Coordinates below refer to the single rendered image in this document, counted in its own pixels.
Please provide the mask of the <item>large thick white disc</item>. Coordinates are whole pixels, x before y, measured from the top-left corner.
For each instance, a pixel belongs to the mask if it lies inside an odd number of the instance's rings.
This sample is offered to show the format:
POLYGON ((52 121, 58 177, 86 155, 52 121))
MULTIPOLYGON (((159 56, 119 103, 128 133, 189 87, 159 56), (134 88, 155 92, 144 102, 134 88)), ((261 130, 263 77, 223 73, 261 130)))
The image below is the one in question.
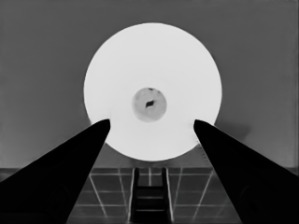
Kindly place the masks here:
POLYGON ((141 161, 165 161, 199 144, 197 120, 221 110, 219 69, 203 43, 174 25, 146 22, 109 37, 83 84, 91 123, 108 120, 107 144, 141 161))

